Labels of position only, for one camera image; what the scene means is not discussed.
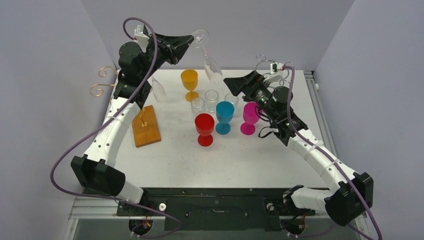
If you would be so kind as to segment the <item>clear etched glass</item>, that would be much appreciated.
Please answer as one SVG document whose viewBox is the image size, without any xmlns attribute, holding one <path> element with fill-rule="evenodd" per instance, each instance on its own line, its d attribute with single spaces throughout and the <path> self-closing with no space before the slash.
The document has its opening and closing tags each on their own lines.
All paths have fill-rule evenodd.
<svg viewBox="0 0 424 240">
<path fill-rule="evenodd" d="M 203 98 L 195 97 L 191 100 L 190 104 L 191 112 L 194 118 L 206 112 L 205 100 Z"/>
<path fill-rule="evenodd" d="M 215 113 L 219 102 L 219 93 L 214 89 L 207 90 L 204 94 L 204 100 L 206 111 L 209 113 Z"/>
<path fill-rule="evenodd" d="M 236 117 L 238 115 L 239 98 L 232 95 L 231 93 L 228 93 L 225 95 L 224 100 L 232 104 L 234 107 L 234 117 Z"/>
</svg>

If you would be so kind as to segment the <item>blue wine glass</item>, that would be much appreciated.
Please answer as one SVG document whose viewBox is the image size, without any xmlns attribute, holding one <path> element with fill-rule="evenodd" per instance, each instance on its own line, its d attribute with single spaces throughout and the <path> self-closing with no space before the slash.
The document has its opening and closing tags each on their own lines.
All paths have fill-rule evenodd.
<svg viewBox="0 0 424 240">
<path fill-rule="evenodd" d="M 226 135 L 231 131 L 230 122 L 235 112 L 234 106 L 229 101 L 221 101 L 216 106 L 216 118 L 218 123 L 215 130 L 220 135 Z"/>
</svg>

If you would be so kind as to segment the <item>clear wine glass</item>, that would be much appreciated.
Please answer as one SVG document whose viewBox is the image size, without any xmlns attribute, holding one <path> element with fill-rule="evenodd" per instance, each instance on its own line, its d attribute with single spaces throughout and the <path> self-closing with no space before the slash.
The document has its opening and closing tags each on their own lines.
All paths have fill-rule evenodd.
<svg viewBox="0 0 424 240">
<path fill-rule="evenodd" d="M 200 49 L 204 59 L 204 70 L 207 78 L 213 84 L 217 84 L 223 80 L 223 73 L 221 66 L 207 53 L 205 45 L 208 43 L 210 35 L 209 32 L 203 29 L 196 30 L 192 33 L 194 40 L 191 47 Z"/>
<path fill-rule="evenodd" d="M 154 77 L 151 77 L 152 93 L 158 103 L 164 103 L 167 100 L 166 91 L 163 85 Z"/>
</svg>

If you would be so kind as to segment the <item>pink wine glass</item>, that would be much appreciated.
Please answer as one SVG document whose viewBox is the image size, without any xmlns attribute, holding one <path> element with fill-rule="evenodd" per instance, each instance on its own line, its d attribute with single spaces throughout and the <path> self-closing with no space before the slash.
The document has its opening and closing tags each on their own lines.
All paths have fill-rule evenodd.
<svg viewBox="0 0 424 240">
<path fill-rule="evenodd" d="M 247 103 L 243 108 L 243 120 L 244 123 L 240 126 L 240 131 L 246 136 L 251 136 L 256 131 L 255 124 L 260 120 L 257 116 L 256 107 L 258 105 L 255 102 Z"/>
</svg>

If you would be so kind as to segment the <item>clear wine glass back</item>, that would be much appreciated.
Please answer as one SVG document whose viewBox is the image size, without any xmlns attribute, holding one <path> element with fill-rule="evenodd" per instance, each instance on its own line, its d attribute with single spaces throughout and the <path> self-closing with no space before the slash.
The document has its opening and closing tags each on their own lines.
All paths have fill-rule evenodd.
<svg viewBox="0 0 424 240">
<path fill-rule="evenodd" d="M 163 85 L 154 77 L 151 77 L 152 93 L 158 103 L 164 103 L 167 100 L 166 91 Z"/>
</svg>

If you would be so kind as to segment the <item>red wine glass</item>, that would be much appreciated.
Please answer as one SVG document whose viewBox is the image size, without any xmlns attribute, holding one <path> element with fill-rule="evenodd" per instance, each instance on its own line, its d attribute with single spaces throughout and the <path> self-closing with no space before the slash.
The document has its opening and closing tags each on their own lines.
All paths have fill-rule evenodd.
<svg viewBox="0 0 424 240">
<path fill-rule="evenodd" d="M 197 142 L 202 147 L 209 147 L 214 141 L 212 136 L 215 127 L 214 118 L 207 113 L 201 113 L 195 118 L 194 123 L 199 134 Z"/>
</svg>

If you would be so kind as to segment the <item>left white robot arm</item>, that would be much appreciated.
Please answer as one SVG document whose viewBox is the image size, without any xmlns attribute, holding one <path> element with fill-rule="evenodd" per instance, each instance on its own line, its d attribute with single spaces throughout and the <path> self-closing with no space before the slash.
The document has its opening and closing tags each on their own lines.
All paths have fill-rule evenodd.
<svg viewBox="0 0 424 240">
<path fill-rule="evenodd" d="M 194 41 L 193 35 L 149 35 L 124 43 L 119 49 L 117 85 L 106 125 L 82 156 L 74 156 L 71 168 L 82 187 L 129 203 L 136 215 L 149 209 L 142 188 L 115 169 L 116 158 L 129 126 L 144 106 L 151 90 L 148 78 L 164 63 L 176 65 Z"/>
</svg>

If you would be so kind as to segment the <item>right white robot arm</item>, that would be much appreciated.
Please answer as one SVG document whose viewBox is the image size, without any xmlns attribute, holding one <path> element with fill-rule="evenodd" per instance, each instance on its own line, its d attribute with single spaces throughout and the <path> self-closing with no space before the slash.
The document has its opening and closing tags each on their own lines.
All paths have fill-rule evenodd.
<svg viewBox="0 0 424 240">
<path fill-rule="evenodd" d="M 246 102 L 254 102 L 267 116 L 274 135 L 302 157 L 323 179 L 327 190 L 297 185 L 283 194 L 282 207 L 289 214 L 302 210 L 326 213 L 337 225 L 346 226 L 372 207 L 374 181 L 364 172 L 357 173 L 325 148 L 296 116 L 291 107 L 290 87 L 268 89 L 265 78 L 257 71 L 242 77 L 223 80 L 232 95 L 243 93 Z"/>
</svg>

